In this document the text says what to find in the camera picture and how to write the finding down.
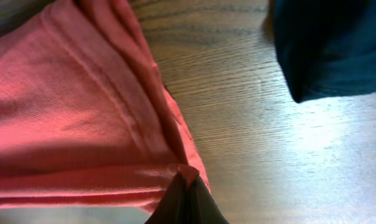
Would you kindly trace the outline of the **orange red t-shirt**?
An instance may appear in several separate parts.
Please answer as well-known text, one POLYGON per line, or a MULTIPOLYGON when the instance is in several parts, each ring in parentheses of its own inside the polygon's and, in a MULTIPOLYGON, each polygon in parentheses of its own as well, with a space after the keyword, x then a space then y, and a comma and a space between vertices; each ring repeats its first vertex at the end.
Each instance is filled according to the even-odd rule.
POLYGON ((124 0, 55 1, 0 38, 0 208, 153 212, 207 178, 124 0))

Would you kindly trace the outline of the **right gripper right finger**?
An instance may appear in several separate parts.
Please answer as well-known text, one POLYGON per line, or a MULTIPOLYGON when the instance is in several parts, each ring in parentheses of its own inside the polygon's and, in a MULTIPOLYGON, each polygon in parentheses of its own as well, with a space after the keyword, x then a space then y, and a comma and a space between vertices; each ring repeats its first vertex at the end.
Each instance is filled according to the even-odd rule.
POLYGON ((217 204, 209 193, 204 181, 197 177, 187 195, 188 223, 191 224, 228 224, 217 204))

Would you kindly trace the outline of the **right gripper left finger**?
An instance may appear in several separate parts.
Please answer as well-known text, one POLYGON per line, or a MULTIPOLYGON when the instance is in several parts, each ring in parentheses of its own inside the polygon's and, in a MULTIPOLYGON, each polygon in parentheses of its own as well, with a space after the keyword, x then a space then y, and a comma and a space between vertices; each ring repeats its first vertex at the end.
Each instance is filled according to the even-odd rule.
POLYGON ((183 224, 185 200, 186 180, 177 173, 145 224, 183 224))

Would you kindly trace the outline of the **navy blue garment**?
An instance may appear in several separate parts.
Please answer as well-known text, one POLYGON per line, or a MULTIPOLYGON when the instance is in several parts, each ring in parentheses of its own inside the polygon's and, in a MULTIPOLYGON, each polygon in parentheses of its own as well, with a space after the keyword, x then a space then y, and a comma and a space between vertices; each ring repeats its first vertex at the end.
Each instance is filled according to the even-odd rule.
POLYGON ((274 0, 277 61, 297 103, 376 92, 376 0, 274 0))

